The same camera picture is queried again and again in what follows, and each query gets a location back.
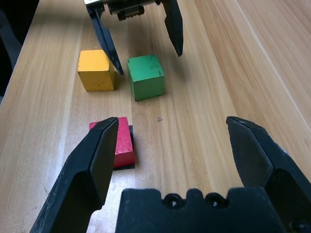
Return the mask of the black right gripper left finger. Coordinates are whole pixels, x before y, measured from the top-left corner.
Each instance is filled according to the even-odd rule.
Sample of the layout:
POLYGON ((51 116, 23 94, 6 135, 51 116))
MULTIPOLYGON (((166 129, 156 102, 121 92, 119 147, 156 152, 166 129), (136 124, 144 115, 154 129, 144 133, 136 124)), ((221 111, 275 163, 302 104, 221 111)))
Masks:
POLYGON ((119 119, 98 122, 65 161, 33 233, 85 233, 105 203, 112 177, 119 119))

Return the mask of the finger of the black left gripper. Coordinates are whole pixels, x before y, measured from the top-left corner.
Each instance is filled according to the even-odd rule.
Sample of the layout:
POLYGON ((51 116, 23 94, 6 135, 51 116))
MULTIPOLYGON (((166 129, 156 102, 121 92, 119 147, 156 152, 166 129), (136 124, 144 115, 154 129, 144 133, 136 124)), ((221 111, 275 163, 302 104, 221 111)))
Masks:
POLYGON ((161 0, 166 13, 165 25, 172 45, 180 57, 183 54, 183 19, 177 0, 161 0))
POLYGON ((116 68, 116 70, 119 72, 119 74, 124 74, 111 34, 108 28, 103 27, 101 22, 101 15, 104 11, 104 5, 87 4, 86 9, 90 16, 94 31, 96 33, 101 48, 103 49, 113 66, 116 68))

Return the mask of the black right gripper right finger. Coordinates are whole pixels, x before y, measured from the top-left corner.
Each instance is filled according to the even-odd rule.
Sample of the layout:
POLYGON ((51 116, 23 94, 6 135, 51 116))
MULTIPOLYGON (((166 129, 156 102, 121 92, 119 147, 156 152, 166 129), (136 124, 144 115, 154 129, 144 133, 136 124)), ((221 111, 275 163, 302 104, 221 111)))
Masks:
POLYGON ((311 183, 267 131, 236 116, 226 119, 235 165, 245 187, 262 187, 283 226, 311 231, 311 183))

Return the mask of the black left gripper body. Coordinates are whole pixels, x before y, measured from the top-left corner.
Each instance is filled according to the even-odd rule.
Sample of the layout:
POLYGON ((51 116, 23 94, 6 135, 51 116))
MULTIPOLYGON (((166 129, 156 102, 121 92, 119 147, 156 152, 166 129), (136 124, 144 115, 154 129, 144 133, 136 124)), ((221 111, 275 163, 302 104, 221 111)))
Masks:
POLYGON ((107 6, 110 14, 117 15, 119 21, 144 14, 144 5, 160 5, 159 0, 85 0, 84 3, 91 18, 100 18, 107 6))

